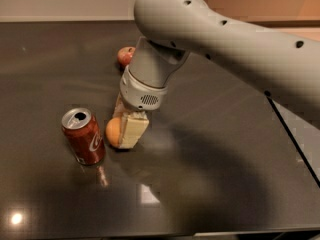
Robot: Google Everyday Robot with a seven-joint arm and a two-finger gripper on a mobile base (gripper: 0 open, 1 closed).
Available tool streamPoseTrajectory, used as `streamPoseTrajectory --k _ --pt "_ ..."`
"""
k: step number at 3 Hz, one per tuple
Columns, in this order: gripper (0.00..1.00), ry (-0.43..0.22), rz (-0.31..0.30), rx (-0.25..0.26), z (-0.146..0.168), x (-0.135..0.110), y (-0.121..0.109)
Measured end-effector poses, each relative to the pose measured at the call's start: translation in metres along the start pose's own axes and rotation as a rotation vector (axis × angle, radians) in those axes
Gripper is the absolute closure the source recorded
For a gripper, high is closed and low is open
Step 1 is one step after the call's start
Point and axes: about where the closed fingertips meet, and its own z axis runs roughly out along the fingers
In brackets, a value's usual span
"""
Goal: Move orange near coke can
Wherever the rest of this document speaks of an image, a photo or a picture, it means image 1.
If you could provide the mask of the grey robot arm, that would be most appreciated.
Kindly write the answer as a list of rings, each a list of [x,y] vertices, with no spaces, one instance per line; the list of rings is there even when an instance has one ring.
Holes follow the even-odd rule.
[[[136,0],[141,37],[120,80],[116,147],[131,149],[147,112],[160,107],[170,76],[190,53],[228,70],[320,127],[320,42],[230,19],[203,0]]]

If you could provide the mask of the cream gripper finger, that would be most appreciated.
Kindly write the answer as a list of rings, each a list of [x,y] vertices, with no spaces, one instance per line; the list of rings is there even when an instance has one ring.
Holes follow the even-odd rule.
[[[118,94],[112,117],[113,118],[116,118],[116,117],[122,118],[123,116],[126,116],[127,114],[128,114],[128,112],[127,112],[127,109],[126,109],[124,102],[122,100],[122,96],[121,96],[121,94]]]
[[[120,149],[132,149],[149,125],[149,119],[144,111],[124,112],[121,117],[119,137]]]

